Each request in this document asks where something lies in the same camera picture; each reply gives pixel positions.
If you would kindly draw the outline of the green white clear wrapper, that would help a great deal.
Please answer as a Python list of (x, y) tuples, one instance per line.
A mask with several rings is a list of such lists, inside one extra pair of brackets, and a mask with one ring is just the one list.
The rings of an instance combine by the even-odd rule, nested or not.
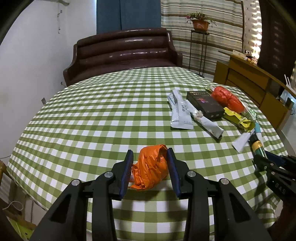
[(256, 112), (253, 109), (251, 109), (250, 107), (248, 107), (248, 106), (244, 107), (244, 111), (241, 114), (244, 117), (246, 117), (248, 120), (253, 121), (254, 123), (257, 120)]

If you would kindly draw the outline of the blue curtain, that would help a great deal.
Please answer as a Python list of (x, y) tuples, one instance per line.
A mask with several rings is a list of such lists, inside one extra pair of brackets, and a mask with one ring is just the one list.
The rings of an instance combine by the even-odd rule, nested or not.
[(98, 0), (96, 33), (161, 27), (160, 0)]

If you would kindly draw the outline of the patterned white sheer curtain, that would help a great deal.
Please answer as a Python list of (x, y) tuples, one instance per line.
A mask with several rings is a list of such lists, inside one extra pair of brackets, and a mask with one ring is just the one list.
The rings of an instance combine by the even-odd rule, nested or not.
[(251, 52), (259, 59), (262, 41), (262, 20), (259, 1), (242, 1), (243, 6), (243, 51)]

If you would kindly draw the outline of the green checkered tablecloth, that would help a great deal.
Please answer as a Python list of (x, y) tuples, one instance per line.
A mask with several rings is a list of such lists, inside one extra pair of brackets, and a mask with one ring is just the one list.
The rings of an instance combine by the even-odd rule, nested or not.
[(92, 181), (122, 161), (128, 150), (163, 144), (204, 178), (227, 178), (265, 227), (277, 217), (279, 198), (255, 172), (250, 145), (233, 142), (243, 130), (221, 119), (222, 137), (199, 123), (191, 130), (171, 127), (168, 95), (205, 90), (215, 84), (180, 67), (119, 71), (88, 78), (55, 94), (28, 123), (8, 162), (16, 184), (48, 210), (74, 179)]

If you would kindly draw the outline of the brown wooden sideboard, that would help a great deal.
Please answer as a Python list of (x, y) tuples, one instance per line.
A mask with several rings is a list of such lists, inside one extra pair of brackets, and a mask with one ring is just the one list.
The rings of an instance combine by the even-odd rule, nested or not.
[(238, 56), (218, 60), (214, 82), (237, 87), (259, 107), (276, 130), (282, 130), (292, 113), (295, 93), (277, 78)]

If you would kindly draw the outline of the potted plant orange pot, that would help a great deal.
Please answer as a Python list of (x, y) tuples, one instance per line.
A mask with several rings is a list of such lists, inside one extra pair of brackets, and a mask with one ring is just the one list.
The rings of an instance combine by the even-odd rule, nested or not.
[(206, 14), (195, 12), (189, 13), (186, 16), (187, 22), (191, 22), (193, 24), (193, 28), (197, 32), (205, 33), (208, 31), (209, 25), (215, 25), (216, 22), (212, 20)]

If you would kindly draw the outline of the dark brown leather sofa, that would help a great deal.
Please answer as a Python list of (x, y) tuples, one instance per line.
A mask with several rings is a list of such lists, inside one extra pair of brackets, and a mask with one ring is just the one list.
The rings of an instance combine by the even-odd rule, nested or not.
[(169, 30), (120, 30), (78, 40), (73, 47), (73, 60), (63, 76), (70, 86), (106, 73), (182, 65), (183, 55), (175, 49)]

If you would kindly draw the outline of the red crumpled plastic bag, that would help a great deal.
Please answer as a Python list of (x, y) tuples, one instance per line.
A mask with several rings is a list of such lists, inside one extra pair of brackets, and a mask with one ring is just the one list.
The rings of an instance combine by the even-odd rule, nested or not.
[(232, 92), (222, 86), (215, 87), (211, 97), (224, 108), (228, 108), (236, 113), (244, 111), (242, 102)]

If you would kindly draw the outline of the white long stick wrapper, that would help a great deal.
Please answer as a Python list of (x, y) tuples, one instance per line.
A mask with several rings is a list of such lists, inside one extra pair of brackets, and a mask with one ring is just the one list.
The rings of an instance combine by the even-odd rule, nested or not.
[(224, 129), (219, 127), (217, 123), (207, 119), (200, 110), (197, 110), (187, 99), (185, 103), (193, 119), (198, 122), (203, 128), (209, 132), (213, 137), (219, 139), (222, 137)]

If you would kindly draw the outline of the black rectangular box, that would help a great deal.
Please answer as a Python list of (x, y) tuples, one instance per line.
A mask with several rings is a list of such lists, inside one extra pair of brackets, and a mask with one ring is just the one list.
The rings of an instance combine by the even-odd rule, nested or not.
[(188, 91), (186, 99), (209, 120), (224, 116), (224, 108), (206, 91)]

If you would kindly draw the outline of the yellow snack wrapper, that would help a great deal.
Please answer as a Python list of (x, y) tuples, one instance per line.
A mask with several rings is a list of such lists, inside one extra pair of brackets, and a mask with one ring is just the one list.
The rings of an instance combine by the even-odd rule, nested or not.
[(238, 114), (229, 108), (224, 108), (224, 115), (223, 117), (232, 122), (234, 125), (236, 125), (238, 128), (244, 130), (245, 132), (251, 132), (255, 128), (255, 123), (248, 118), (242, 116), (241, 114)]

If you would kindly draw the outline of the white pouch wrapper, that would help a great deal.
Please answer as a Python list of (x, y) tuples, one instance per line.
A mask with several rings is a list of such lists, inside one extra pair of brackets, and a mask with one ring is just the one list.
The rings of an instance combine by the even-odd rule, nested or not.
[(191, 114), (179, 90), (174, 89), (167, 97), (171, 107), (171, 127), (183, 130), (194, 128)]

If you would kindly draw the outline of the orange plastic bag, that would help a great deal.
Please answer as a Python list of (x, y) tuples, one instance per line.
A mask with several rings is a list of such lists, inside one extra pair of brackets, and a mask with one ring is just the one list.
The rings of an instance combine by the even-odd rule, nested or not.
[(169, 174), (166, 145), (147, 146), (141, 149), (138, 161), (132, 165), (131, 189), (150, 190)]

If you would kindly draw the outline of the white wifi router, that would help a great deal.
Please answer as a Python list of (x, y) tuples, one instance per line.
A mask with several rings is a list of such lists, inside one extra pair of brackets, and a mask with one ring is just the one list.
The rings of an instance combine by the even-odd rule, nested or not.
[(286, 75), (284, 75), (285, 77), (285, 80), (286, 80), (286, 87), (292, 91), (293, 94), (296, 94), (296, 91), (291, 87), (291, 84), (290, 84), (290, 80), (288, 77), (286, 77)]

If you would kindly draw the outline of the mickey mouse plush toy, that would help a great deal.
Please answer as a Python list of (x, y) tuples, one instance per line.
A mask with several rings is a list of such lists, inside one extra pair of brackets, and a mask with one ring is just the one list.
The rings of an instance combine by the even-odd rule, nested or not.
[(256, 59), (252, 56), (252, 53), (248, 50), (245, 50), (245, 60), (251, 64), (257, 64)]

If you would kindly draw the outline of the dark purple curtain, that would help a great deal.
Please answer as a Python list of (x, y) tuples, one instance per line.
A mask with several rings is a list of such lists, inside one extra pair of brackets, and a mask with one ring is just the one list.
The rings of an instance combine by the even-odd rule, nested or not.
[(259, 1), (262, 39), (257, 65), (276, 77), (291, 76), (295, 64), (295, 36), (270, 1)]

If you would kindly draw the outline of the green yellow small bottle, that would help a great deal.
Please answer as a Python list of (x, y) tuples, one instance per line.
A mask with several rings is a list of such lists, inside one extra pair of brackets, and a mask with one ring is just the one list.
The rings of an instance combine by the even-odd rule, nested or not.
[(262, 142), (259, 140), (256, 134), (252, 134), (249, 139), (249, 143), (254, 155), (259, 155), (267, 159)]

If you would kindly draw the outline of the striped beige curtain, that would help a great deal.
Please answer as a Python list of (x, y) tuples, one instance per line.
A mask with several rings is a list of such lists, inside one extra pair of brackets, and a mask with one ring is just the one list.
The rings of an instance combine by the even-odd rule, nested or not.
[[(216, 22), (206, 34), (195, 33), (189, 13), (200, 12)], [(212, 78), (218, 60), (228, 62), (233, 50), (242, 51), (241, 1), (161, 1), (161, 26), (171, 31), (173, 44), (183, 54), (183, 67)]]

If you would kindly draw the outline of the white box on sideboard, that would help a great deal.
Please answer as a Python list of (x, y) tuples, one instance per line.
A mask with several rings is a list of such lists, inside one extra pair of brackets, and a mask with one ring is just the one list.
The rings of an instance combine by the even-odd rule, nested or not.
[(239, 58), (245, 58), (245, 54), (244, 54), (244, 53), (238, 52), (238, 51), (236, 51), (236, 50), (233, 50), (233, 51), (232, 51), (232, 54), (233, 54), (234, 56), (239, 57)]

